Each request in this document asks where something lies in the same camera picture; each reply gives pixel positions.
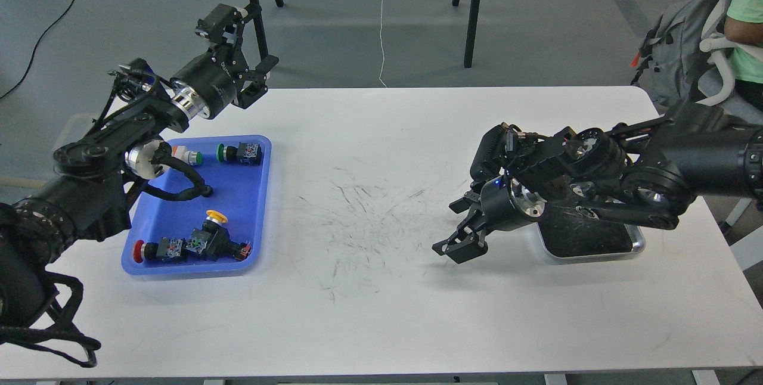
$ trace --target person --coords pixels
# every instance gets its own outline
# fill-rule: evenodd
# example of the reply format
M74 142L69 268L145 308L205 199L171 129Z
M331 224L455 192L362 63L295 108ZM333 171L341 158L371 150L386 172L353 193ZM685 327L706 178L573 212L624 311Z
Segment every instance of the person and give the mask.
M763 46L763 0L731 0L724 33L730 41ZM728 63L736 78L736 91L763 110L763 62L734 48Z

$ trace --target blue tray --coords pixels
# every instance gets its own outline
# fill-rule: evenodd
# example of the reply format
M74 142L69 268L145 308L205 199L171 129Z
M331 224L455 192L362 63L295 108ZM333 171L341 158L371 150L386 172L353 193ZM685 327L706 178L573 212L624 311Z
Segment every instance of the blue tray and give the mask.
M220 163L217 160L218 144L238 146L239 142L253 142L262 149L262 163L246 166L237 163ZM191 151L204 154L201 166L195 169L212 186L211 197L197 197L187 202L166 202L145 193L141 194L122 251L122 268L131 275L166 274L232 274L252 265L259 255L262 240L262 222L265 217L265 193L268 189L270 168L270 140L261 135L221 136L217 138L185 138L168 141L171 145L185 145ZM170 169L151 185L172 193L191 186L188 179L177 170ZM248 258L236 261L221 257L217 261L189 257L182 263L133 260L133 247L139 239L158 242L161 237L188 238L194 228L201 228L207 217L207 209L223 213L228 222L224 225L231 233L231 241L252 245Z

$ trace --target cable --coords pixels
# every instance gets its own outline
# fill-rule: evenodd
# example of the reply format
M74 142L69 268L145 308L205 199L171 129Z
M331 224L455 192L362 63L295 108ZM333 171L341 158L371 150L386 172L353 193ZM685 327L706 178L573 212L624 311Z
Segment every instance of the cable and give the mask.
M119 110L114 111L114 113L110 114L105 119L101 120L99 118L98 121L96 121L93 124L93 127L91 127L90 130L88 131L88 135L91 134L91 133L98 132L98 130L100 130L104 125L106 125L109 122L111 122L111 120L117 118L118 116L120 116L121 114L125 113L126 111L131 110L131 108L136 106L138 103L142 102L142 100L144 100L145 98L147 98L150 95L152 95L153 92L156 91L156 88L161 85L161 80L160 80L158 75L154 75L154 74L152 74L150 72L145 72L145 71L142 71L142 70L134 70L134 72L140 73L141 75L144 75L144 76L151 76L153 78L153 83L151 84L151 88L148 89L147 91L145 91L143 94L141 94L138 97L136 97L135 99L133 99L127 105L123 106L122 108L119 108ZM110 97L109 98L109 102L113 102L113 100L114 100L114 97Z
M63 18L63 16L65 16L65 15L66 15L66 13L68 13L68 12L69 12L69 10L71 10L71 8L72 8L72 5L74 5L74 1L75 1L75 0L72 0L71 2L69 2L69 6L68 6L68 7L66 7L66 10L64 10L64 11L63 11L63 13L62 13L62 14L61 14L61 15L60 15L58 18L56 18L56 19L55 19L55 21L54 21L54 22L52 22L52 23L50 24L50 26L48 26L48 27L47 27L47 29L45 29L45 32L43 32L43 35L40 35L40 38L38 38L38 41L36 41L36 43L35 43L35 48L32 48L32 57L29 59L29 64L27 65L27 70L25 70L25 71L24 71L24 75L22 75L22 76L21 76L21 80L19 80L19 81L18 81L18 83L16 83L16 86L12 86L10 90L8 90L7 92L5 92L3 95L0 95L0 100L3 100L5 97L7 97L7 95L11 94L11 92L12 92L13 90L15 90L17 87L21 86L21 83L23 83L23 82L24 82L24 80L27 78L27 75L28 75L28 73L29 73L29 70L30 70L30 69L31 69L31 67L32 67L32 62L34 62L34 61L35 61L35 53L38 51L38 46L40 46L40 42L41 42L41 40L43 40L43 37L45 36L45 34L46 34L46 33L47 33L47 32L48 32L50 29L52 29L52 27L54 27L54 26L55 26L55 24L56 24L57 22L59 22L59 21L61 20L61 18Z
M381 0L381 10L379 11L379 46L381 47L381 67L379 68L379 82L381 83L384 88L387 87L387 84L384 83L382 80L382 73L384 72L384 61L386 60L384 57L384 40L382 39L382 27L384 27L384 0Z
M101 110L100 116L98 116L98 119L93 122L92 127L90 127L90 130L88 130L87 135L90 135L94 132L98 132L98 130L101 130L101 127L103 127L103 120L106 118L106 115L108 114L109 109L111 108L111 105L114 103L114 97L117 95L117 84L114 83L114 86L111 87L111 93L108 95L108 100L106 101L106 105L103 107L103 110Z
M742 379L739 380L739 382L736 383L736 385L745 385L745 382L747 382L747 379L752 377L754 374L759 373L760 369L755 369L754 371L751 371L750 373L746 374Z

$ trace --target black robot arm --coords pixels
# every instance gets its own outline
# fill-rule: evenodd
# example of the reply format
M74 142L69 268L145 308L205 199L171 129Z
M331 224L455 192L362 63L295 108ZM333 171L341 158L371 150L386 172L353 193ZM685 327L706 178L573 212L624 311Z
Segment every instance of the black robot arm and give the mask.
M469 192L450 204L469 211L433 245L463 263L485 254L485 236L543 218L547 205L581 216L672 230L697 195L763 200L763 127L696 103L657 119L612 130L570 127L553 136L505 123L482 138Z
M192 167L172 157L160 133L185 132L194 116L213 119L231 103L248 108L267 92L265 79L278 58L268 55L250 69L241 51L243 28L255 10L256 5L239 10L221 4L200 19L196 33L209 41L209 48L169 81L143 59L122 65L112 73L109 101L92 129L55 151L59 176L12 206L0 204L0 344L46 350L83 367L95 366L100 343L72 323L82 284L45 267L78 239L102 241L130 228L128 211L141 192L169 201L212 195L212 187ZM106 116L115 97L127 103ZM192 187L172 193L148 183L170 168L185 174ZM55 299L57 285L71 290L64 306ZM30 328L46 313L54 325ZM87 360L40 345L50 339L81 344Z

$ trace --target black wire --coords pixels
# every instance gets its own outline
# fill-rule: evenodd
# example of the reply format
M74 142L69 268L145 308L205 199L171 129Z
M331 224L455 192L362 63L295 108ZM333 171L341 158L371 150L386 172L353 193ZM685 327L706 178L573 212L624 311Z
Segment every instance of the black wire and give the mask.
M82 346L87 355L87 361L80 361L68 353L60 350L50 349L36 342L57 339L71 341ZM100 349L101 342L96 339L88 338L81 333L67 333L66 331L39 330L35 328L24 327L0 327L0 340L5 343L15 344L26 347L27 349L41 350L41 352L50 352L59 357L66 358L71 363L77 364L82 368L92 368L95 366L95 351Z
M18 81L18 83L16 83L16 86L12 86L10 90L8 90L7 92L5 92L3 95L0 95L0 100L3 100L3 98L5 98L5 97L6 97L6 95L9 95L9 94L11 94L11 92L12 92L13 90L15 90L17 87L21 86L21 83L23 83L23 82L24 82L24 80L27 78L27 75L28 75L28 73L29 73L29 70L30 70L30 69L31 69L31 67L32 67L32 62L33 62L33 61L35 61L35 53L38 51L38 46L40 46L40 42L41 42L41 40L43 40L43 37L45 36L45 34L46 34L46 33L47 33L47 32L48 32L50 29L52 29L52 27L54 27L54 26L55 26L55 24L56 24L57 22L59 22L59 21L61 20L61 18L63 18L63 16L65 16L65 15L66 15L66 13L68 13L68 12L69 12L69 10L71 10L71 8L72 8L72 5L74 5L74 1L75 1L75 0L72 0L71 2L69 2L69 6L68 6L68 7L66 7L66 10L64 10L64 12L63 12L63 13L62 13L62 14L61 14L61 15L60 15L58 18L56 18L56 19L55 19L55 21L54 21L54 22L52 22L52 23L50 24L50 26L48 26L48 27L47 27L47 29L45 29L45 32L43 32L43 35L40 35L40 38L38 38L38 41L36 41L36 43L35 43L35 48L33 48L33 49L32 49L32 57L29 59L29 64L27 65L27 70L25 70L25 71L24 71L24 75L22 75L22 76L21 76L21 80L19 80L19 81Z
M113 120L114 118L116 118L116 117L120 116L121 114L125 113L126 111L130 110L131 108L136 106L138 103L141 103L142 100L144 100L145 98L149 97L149 95L153 94L153 92L156 91L156 87L161 85L160 76L155 75L155 74L150 73L150 72L145 72L145 71L135 71L135 72L141 73L144 76L151 76L153 78L153 84L151 84L151 88L148 89L148 91L145 92L144 94L141 94L138 97L136 97L135 99L133 99L130 103L128 103L127 105L123 106L119 110L114 111L114 113L112 113L111 116L107 116L105 119L103 119L103 121L100 124L100 127L98 127L97 129L96 129L95 125L93 125L92 129L90 129L88 134L93 133L93 132L97 132L104 125L106 125L109 122L111 122L111 120Z
M736 385L744 385L744 383L746 382L747 379L749 379L750 377L752 377L752 375L754 375L754 374L756 374L756 373L758 373L760 371L761 371L760 369L755 369L754 371L751 371L750 373L748 373L744 377L742 377L742 379L740 379L739 382L736 383Z
M88 135L94 132L98 132L98 130L103 127L103 119L106 118L106 114L108 113L109 108L111 108L111 105L114 103L114 97L117 95L117 83L114 81L114 86L111 87L111 93L108 95L108 100L106 101L106 106L103 107L103 110L101 110L100 116L98 116L98 119L93 122L92 127L90 127L90 130L88 130Z

